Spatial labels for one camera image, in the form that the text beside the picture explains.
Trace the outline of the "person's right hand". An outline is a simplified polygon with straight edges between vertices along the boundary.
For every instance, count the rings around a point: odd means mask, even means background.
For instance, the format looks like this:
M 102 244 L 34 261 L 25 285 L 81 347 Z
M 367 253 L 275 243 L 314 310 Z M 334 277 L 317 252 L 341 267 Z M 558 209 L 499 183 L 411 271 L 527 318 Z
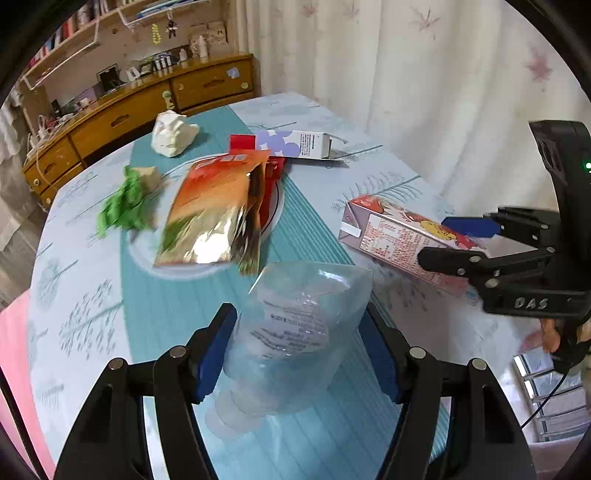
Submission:
M 560 346 L 560 333 L 558 332 L 554 319 L 541 319 L 542 346 L 545 352 L 554 353 Z M 587 320 L 577 328 L 577 342 L 582 343 L 590 340 L 591 325 Z

